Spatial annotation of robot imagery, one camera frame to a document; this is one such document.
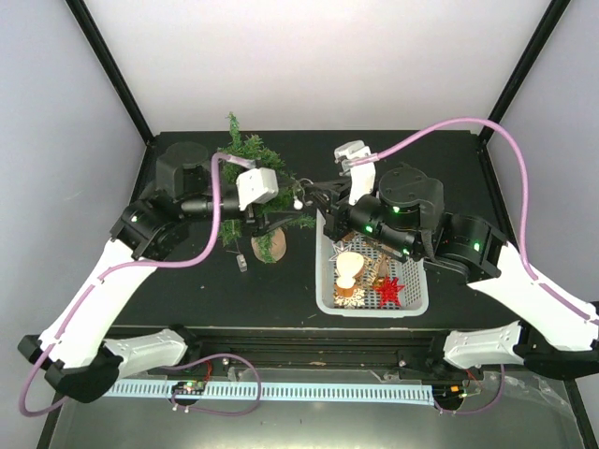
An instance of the white wall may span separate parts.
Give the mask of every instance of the white wall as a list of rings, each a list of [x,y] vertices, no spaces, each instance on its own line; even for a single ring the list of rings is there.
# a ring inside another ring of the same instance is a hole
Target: white wall
[[[587,301],[599,300],[598,17],[597,2],[570,4],[503,121],[529,168],[531,260]],[[489,146],[515,224],[516,160],[501,138],[493,137]],[[599,376],[578,385],[599,437]]]
[[[143,144],[65,2],[0,4],[0,446],[36,447],[17,352],[77,292],[127,203]],[[51,389],[40,376],[33,409]]]
[[[155,133],[487,117],[548,0],[88,0]]]

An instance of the gray plastic basket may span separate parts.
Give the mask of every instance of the gray plastic basket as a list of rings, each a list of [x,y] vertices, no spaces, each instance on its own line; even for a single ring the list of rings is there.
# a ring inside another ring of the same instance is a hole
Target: gray plastic basket
[[[399,299],[402,304],[387,303],[379,309],[379,297],[376,292],[370,291],[363,307],[346,309],[334,304],[334,283],[336,279],[335,263],[329,262],[334,251],[331,240],[322,233],[324,218],[320,213],[316,217],[316,304],[324,313],[330,315],[353,316],[364,318],[403,318],[404,316],[418,316],[429,307],[429,290],[427,287],[426,272],[423,262],[412,260],[401,264],[392,260],[389,264],[391,277],[399,278],[405,284],[400,291]],[[362,237],[355,237],[352,251],[376,257],[376,250],[370,246],[362,245]]]

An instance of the gray floor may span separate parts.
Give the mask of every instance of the gray floor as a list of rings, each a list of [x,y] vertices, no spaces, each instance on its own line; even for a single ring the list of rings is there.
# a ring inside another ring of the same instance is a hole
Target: gray floor
[[[486,378],[485,392],[464,408],[489,401],[497,385]],[[51,448],[582,448],[563,398],[561,383],[531,373],[511,373],[502,401],[475,416],[414,405],[264,402],[250,415],[222,418],[175,413],[161,399],[102,398],[65,406]]]

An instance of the black table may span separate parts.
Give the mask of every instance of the black table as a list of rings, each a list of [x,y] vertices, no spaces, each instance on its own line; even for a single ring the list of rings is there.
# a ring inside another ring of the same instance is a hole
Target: black table
[[[338,177],[332,151],[345,142],[362,139],[380,152],[412,131],[284,131],[258,132],[264,143],[280,153],[298,177],[332,180]],[[216,149],[230,141],[225,132],[162,133],[149,147],[137,190],[153,176],[155,158],[170,144],[192,140]],[[497,192],[489,188],[489,173],[476,137],[467,131],[438,131],[399,154],[377,164],[379,173],[399,161],[418,167],[445,186],[446,209],[479,215],[498,225]],[[198,254],[209,223],[195,225],[192,237],[169,260]],[[174,323],[197,328],[243,329],[476,329],[502,326],[517,319],[499,302],[446,275],[428,273],[430,305],[421,316],[402,319],[345,318],[323,313],[314,296],[315,231],[291,229],[287,252],[277,264],[257,261],[249,239],[240,240],[248,271],[240,273],[235,254],[218,244],[201,265],[159,269],[131,298],[116,328],[164,327]]]

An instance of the red snowflake ornament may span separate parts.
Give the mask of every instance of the red snowflake ornament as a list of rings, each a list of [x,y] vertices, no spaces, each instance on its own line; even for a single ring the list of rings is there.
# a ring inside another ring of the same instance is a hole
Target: red snowflake ornament
[[[405,288],[405,285],[397,285],[399,281],[398,278],[393,278],[393,281],[386,276],[383,280],[383,283],[379,287],[373,287],[373,290],[381,294],[381,299],[378,303],[378,308],[382,309],[385,304],[388,302],[392,302],[398,307],[401,307],[402,304],[398,299],[398,294],[401,290]]]

